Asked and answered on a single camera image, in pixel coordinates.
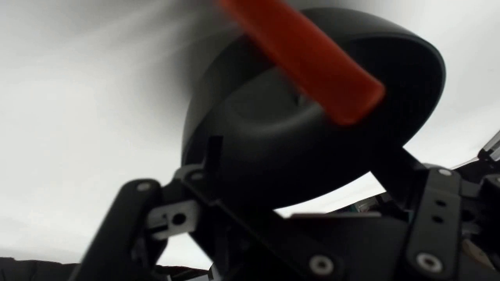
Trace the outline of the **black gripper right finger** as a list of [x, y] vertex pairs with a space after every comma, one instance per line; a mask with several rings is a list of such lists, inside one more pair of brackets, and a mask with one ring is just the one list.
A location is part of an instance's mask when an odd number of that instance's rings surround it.
[[408, 214], [402, 264], [410, 281], [500, 281], [499, 181], [425, 165], [389, 150], [372, 173]]

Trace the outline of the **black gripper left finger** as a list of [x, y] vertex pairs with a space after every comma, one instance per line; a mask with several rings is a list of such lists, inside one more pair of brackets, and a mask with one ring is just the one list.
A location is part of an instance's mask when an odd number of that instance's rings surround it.
[[189, 234], [213, 260], [211, 281], [342, 281], [344, 262], [269, 207], [239, 206], [217, 189], [208, 159], [177, 170], [163, 186], [121, 187], [71, 281], [167, 281], [158, 259], [171, 237]]

